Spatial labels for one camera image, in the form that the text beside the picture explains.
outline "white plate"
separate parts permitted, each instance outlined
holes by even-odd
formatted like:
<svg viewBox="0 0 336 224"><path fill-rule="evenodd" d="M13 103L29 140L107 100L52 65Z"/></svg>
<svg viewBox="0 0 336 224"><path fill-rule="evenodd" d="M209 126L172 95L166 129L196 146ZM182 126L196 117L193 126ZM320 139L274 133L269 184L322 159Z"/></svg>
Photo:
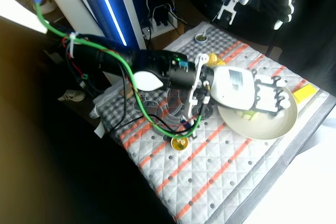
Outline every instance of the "white plate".
<svg viewBox="0 0 336 224"><path fill-rule="evenodd" d="M218 106L219 113L224 122L235 132L245 137L270 140L285 135L294 126L298 117L298 107L292 93L284 88L289 94L290 107L284 110L282 117L260 113L251 121L243 119L234 110Z"/></svg>

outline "small cup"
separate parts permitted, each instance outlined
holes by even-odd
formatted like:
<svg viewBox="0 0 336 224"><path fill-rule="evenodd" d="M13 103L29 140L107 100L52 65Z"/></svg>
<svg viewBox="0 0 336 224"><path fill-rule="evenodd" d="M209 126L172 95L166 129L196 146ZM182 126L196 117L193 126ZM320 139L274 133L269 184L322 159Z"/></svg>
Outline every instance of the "small cup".
<svg viewBox="0 0 336 224"><path fill-rule="evenodd" d="M188 145L189 145L189 140L187 137L184 137L182 139L179 139L180 141L178 141L176 138L172 138L172 140L170 141L170 145L172 146L172 148L178 152L184 151L185 149L187 149Z"/></svg>
<svg viewBox="0 0 336 224"><path fill-rule="evenodd" d="M207 35L205 35L205 36L203 36L203 34L196 34L195 35L195 41L200 45L206 43L207 40L208 40Z"/></svg>

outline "green cable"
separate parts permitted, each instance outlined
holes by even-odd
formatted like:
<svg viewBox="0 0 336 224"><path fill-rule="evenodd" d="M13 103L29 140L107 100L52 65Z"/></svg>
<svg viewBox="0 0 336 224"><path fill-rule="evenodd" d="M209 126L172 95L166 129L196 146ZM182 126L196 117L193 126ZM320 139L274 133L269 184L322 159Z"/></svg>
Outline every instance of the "green cable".
<svg viewBox="0 0 336 224"><path fill-rule="evenodd" d="M52 31L54 34L64 38L66 37L67 39L70 39L69 36L65 33L62 33L61 31L55 29L53 26L49 25L49 23L47 23L45 21L45 19L43 18L43 15L41 13L41 10L40 10L40 5L38 2L35 2L35 10L36 10L36 14L37 14L37 17L38 19L40 20L40 22L50 31ZM135 96L135 99L136 99L136 102L140 108L140 111L142 112L142 114L144 115L144 117L149 121L149 123L154 127L156 128L159 132L163 133L164 135L166 136L169 136L169 137L172 137L172 138L176 138L176 139L181 139L181 138L184 138L184 137L189 137L193 134L193 132L197 129L197 126L200 124L201 122L201 119L202 119L202 116L199 115L197 117L197 120L196 122L194 123L193 127L190 129L190 131L185 134L185 135L174 135L174 134L171 134L170 132L167 132L166 130L164 130L163 128L161 128L160 126L156 125L154 123L154 121L148 116L145 108L143 107L142 105L142 102L141 102L141 99L138 95L138 89L137 89L137 85L135 84L135 79L134 79L134 75L133 75L133 72L130 68L130 66L128 65L128 63L122 58L120 57L118 54L116 54L115 52L113 51L110 51L108 48L100 45L100 44L96 44L94 42L90 42L90 41L87 41L85 39L79 39L79 38L75 38L74 39L75 42L77 43L80 43L80 44L83 44L83 45L86 45L86 46L89 46L89 47L93 47L93 48L96 48L96 49L99 49L99 50L104 50L104 52L106 52L107 54L109 54L110 56L116 58L117 60L119 60L123 66L125 67L129 77L130 77L130 81L133 85L133 88L135 90L135 93L134 93L134 96Z"/></svg>

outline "quilted tablecloth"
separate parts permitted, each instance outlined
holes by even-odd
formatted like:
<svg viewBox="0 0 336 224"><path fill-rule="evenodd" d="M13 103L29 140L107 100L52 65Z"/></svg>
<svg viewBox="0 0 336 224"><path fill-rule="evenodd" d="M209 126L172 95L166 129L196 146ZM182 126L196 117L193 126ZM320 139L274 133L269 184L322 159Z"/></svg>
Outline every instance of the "quilted tablecloth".
<svg viewBox="0 0 336 224"><path fill-rule="evenodd" d="M204 30L208 41L199 45L194 36ZM209 23L188 31L167 50L186 54L189 60L200 52L214 52L228 65L281 76L291 91L308 83ZM153 130L145 119L120 129L117 136L177 223L242 223L335 105L333 96L316 88L318 92L312 98L299 104L293 129L275 140L238 135L225 124L212 103L196 130L197 138L190 139L183 152L173 150L166 137ZM119 82L94 101L107 131L122 117L121 89ZM172 128L178 128L187 92L141 92L141 96L148 113L155 113ZM129 98L124 122L139 115L135 99Z"/></svg>

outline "power strip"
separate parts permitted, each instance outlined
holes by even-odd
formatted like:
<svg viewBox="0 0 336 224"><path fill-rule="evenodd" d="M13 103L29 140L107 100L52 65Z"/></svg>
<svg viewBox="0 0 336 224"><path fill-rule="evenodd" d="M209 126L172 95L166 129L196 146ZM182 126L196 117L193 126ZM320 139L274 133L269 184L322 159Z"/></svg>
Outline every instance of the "power strip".
<svg viewBox="0 0 336 224"><path fill-rule="evenodd" d="M168 13L168 20L170 21L171 24L168 22L167 26L165 26L163 23L161 23L161 25L157 26L155 19L150 18L149 22L150 22L151 30L149 29L149 27L144 27L142 29L142 32L144 34L144 38L145 39L149 39L150 37L155 38L155 37L157 37L161 34L164 34L168 31L176 29L177 26L178 26L177 18L175 18L171 13Z"/></svg>

